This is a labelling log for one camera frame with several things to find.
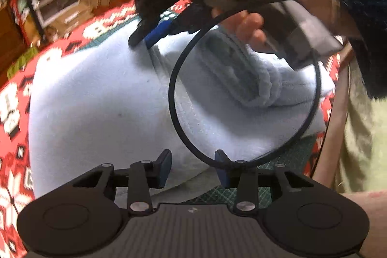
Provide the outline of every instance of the green cutting mat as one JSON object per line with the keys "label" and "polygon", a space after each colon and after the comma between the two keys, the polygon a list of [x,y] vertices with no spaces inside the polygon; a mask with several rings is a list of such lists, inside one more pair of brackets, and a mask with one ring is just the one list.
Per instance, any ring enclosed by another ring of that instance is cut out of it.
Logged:
{"label": "green cutting mat", "polygon": [[[277,163],[282,163],[290,167],[295,173],[302,173],[306,162],[308,161],[313,145],[316,142],[316,136],[308,136],[298,140],[289,150],[283,152],[278,158],[261,165],[260,169],[272,169]],[[234,204],[237,189],[224,189],[222,186],[206,192],[205,194],[187,201],[190,204],[203,203],[226,203],[229,206]],[[259,188],[259,208],[266,208],[271,204],[270,189],[268,187]]]}

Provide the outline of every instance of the black cable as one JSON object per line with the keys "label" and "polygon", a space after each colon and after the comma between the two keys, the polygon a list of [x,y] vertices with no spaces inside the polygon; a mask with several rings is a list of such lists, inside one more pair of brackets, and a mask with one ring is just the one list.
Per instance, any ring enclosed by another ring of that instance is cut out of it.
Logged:
{"label": "black cable", "polygon": [[205,154],[203,154],[198,148],[195,147],[195,145],[188,139],[187,135],[183,131],[179,118],[177,116],[176,112],[176,105],[175,105],[175,86],[176,86],[176,81],[177,77],[179,75],[179,71],[181,67],[183,66],[183,63],[185,59],[187,58],[189,52],[192,51],[192,49],[195,47],[195,45],[198,43],[198,41],[214,26],[216,26],[218,23],[222,22],[224,19],[227,19],[230,16],[235,15],[236,13],[243,11],[243,10],[248,10],[249,12],[255,12],[255,10],[262,5],[265,4],[270,4],[272,2],[281,2],[285,0],[255,0],[254,2],[250,3],[245,3],[241,4],[238,6],[238,8],[230,10],[228,12],[222,13],[219,16],[215,17],[211,21],[209,21],[194,37],[193,39],[188,43],[188,45],[185,47],[179,58],[177,59],[177,62],[175,64],[175,67],[172,70],[171,73],[171,79],[168,87],[168,105],[169,105],[169,110],[170,110],[170,115],[172,119],[173,126],[175,127],[175,130],[177,134],[179,135],[181,141],[185,144],[185,146],[195,155],[199,160],[203,161],[204,163],[208,164],[209,166],[218,168],[218,169],[240,169],[240,168],[253,168],[257,167],[259,165],[262,165],[266,163],[267,161],[273,159],[274,157],[279,156],[282,154],[284,149],[287,149],[288,147],[292,146],[300,136],[303,135],[305,130],[307,129],[307,126],[309,125],[309,120],[313,119],[314,117],[314,112],[317,110],[319,106],[319,99],[320,99],[320,90],[321,90],[321,76],[320,76],[320,68],[318,66],[318,61],[315,52],[312,51],[312,60],[313,60],[313,65],[315,67],[315,72],[316,72],[316,93],[315,93],[315,99],[313,101],[313,105],[311,108],[311,111],[306,118],[305,122],[299,129],[299,131],[296,132],[296,134],[291,137],[284,145],[282,145],[280,148],[268,152],[265,155],[259,157],[258,159],[248,161],[245,163],[238,163],[238,162],[231,162],[231,163],[223,163],[219,161],[215,161]]}
{"label": "black cable", "polygon": [[[281,7],[282,7],[282,9],[284,10],[284,12],[285,12],[285,13],[287,14],[287,16],[289,17],[289,19],[293,22],[293,24],[294,24],[294,25],[297,25],[297,23],[296,23],[294,17],[291,15],[291,13],[289,12],[288,7],[286,6],[285,1],[284,1],[284,0],[281,1],[280,4],[281,4]],[[318,110],[318,106],[316,106],[316,108],[314,108],[314,105],[315,105],[316,102],[319,103],[318,101],[319,101],[320,97],[321,97],[321,96],[317,97],[317,95],[315,95],[315,98],[313,99],[313,105],[312,105],[312,107],[311,107],[311,109],[310,109],[310,112],[309,112],[309,115],[310,115],[312,118],[309,119],[309,117],[307,117],[307,119],[305,120],[304,124],[301,126],[301,128],[299,129],[298,132],[302,132],[302,131],[303,131],[303,133],[304,133],[304,132],[309,128],[310,124],[312,123],[313,117],[314,117],[314,115],[316,115],[316,112],[317,112],[317,110]]]}

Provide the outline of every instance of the wooden edge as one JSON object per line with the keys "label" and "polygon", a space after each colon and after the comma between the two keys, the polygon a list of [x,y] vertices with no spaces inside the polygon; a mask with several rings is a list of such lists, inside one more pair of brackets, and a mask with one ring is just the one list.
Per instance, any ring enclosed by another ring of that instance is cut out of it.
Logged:
{"label": "wooden edge", "polygon": [[331,188],[344,140],[349,98],[349,67],[340,71],[325,141],[312,179]]}
{"label": "wooden edge", "polygon": [[349,63],[355,57],[355,52],[352,49],[351,44],[348,42],[344,48],[340,51],[340,71],[347,67]]}

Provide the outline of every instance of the red and white pattern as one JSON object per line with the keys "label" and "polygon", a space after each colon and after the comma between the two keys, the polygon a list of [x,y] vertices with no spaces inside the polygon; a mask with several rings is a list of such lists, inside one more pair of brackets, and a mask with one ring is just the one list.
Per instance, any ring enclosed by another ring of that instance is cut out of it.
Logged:
{"label": "red and white pattern", "polygon": [[[181,13],[190,0],[180,0],[171,7],[170,14]],[[134,2],[106,12],[74,30],[67,38],[59,39],[48,46],[39,56],[19,71],[0,90],[0,258],[20,258],[26,250],[17,233],[17,216],[34,199],[28,147],[28,119],[30,95],[37,64],[50,62],[72,54],[96,37],[124,23],[135,15]],[[339,60],[333,56],[328,63],[330,75],[337,80]],[[324,119],[327,121],[334,94],[322,103]],[[305,168],[311,174],[317,159],[324,133],[319,134],[313,154]]]}

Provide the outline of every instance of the round black disc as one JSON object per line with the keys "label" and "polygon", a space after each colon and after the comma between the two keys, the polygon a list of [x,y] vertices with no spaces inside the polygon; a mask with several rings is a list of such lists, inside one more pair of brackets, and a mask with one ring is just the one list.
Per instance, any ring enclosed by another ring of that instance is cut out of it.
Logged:
{"label": "round black disc", "polygon": [[369,230],[360,206],[335,192],[315,189],[280,197],[267,208],[264,225],[284,249],[314,256],[350,253]]}
{"label": "round black disc", "polygon": [[118,232],[120,209],[90,188],[47,194],[27,205],[17,228],[28,250],[45,256],[94,251]]}

